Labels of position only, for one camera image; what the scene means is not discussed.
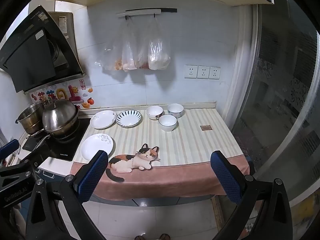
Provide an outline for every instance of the black range hood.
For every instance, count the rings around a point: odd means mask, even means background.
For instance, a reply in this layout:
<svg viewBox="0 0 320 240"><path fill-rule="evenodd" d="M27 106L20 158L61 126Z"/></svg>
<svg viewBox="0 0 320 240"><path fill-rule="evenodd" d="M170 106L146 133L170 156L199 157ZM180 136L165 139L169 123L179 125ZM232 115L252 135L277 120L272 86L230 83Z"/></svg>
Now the black range hood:
<svg viewBox="0 0 320 240"><path fill-rule="evenodd" d="M85 75L65 36L42 6L7 39L0 50L0 68L11 76L16 92Z"/></svg>

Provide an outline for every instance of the small brown square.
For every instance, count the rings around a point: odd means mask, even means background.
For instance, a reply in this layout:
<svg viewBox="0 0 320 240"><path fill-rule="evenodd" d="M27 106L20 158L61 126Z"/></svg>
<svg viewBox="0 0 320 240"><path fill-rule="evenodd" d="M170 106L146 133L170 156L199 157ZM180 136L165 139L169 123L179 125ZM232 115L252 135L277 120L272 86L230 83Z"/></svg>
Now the small brown square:
<svg viewBox="0 0 320 240"><path fill-rule="evenodd" d="M202 131L212 130L211 125L200 125Z"/></svg>

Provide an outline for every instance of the blue striped plate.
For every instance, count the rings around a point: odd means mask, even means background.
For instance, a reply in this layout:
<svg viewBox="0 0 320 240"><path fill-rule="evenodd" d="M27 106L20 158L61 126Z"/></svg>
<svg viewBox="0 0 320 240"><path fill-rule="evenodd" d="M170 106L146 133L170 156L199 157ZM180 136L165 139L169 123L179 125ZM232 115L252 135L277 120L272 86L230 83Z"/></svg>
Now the blue striped plate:
<svg viewBox="0 0 320 240"><path fill-rule="evenodd" d="M141 118L142 116L139 111L127 110L118 114L116 122L120 126L128 128L137 125L140 122Z"/></svg>

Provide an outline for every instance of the power outlet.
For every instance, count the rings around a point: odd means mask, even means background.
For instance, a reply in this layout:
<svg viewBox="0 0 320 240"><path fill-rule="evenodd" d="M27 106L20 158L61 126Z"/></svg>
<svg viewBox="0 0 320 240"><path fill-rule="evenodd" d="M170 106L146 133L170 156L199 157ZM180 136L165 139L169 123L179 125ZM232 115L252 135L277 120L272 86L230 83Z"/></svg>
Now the power outlet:
<svg viewBox="0 0 320 240"><path fill-rule="evenodd" d="M209 77L210 67L199 66L197 78L207 79Z"/></svg>
<svg viewBox="0 0 320 240"><path fill-rule="evenodd" d="M185 65L184 78L197 78L198 66Z"/></svg>
<svg viewBox="0 0 320 240"><path fill-rule="evenodd" d="M210 67L209 79L219 79L220 70L221 68L219 67Z"/></svg>

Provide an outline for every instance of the stainless steel pot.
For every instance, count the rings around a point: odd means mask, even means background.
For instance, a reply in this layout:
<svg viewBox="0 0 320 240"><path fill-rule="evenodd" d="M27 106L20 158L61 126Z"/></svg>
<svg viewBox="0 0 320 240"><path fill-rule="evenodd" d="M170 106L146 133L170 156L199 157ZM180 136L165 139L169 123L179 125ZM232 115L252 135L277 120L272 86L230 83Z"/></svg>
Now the stainless steel pot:
<svg viewBox="0 0 320 240"><path fill-rule="evenodd" d="M44 130L53 132L65 127L76 115L77 107L69 100L60 99L47 106L42 115Z"/></svg>
<svg viewBox="0 0 320 240"><path fill-rule="evenodd" d="M44 112L44 103L38 102L25 109L17 118L16 123L20 122L24 130L28 134L34 134L35 132L43 128L42 115Z"/></svg>
<svg viewBox="0 0 320 240"><path fill-rule="evenodd" d="M58 135L65 134L75 124L75 122L78 120L78 108L76 106L75 106L75 108L76 108L76 114L70 120L70 122L68 122L65 126L61 127L60 129L53 131L53 132L50 132L48 135L46 135L44 138L42 138L42 140L38 143L38 145L35 147L35 149L37 149L40 145L42 145L44 140L49 138L51 135L58 136ZM38 131L35 134L30 135L29 137L33 137L33 136L37 135L38 133L42 132L43 130L45 130L45 129L42 129L41 131Z"/></svg>

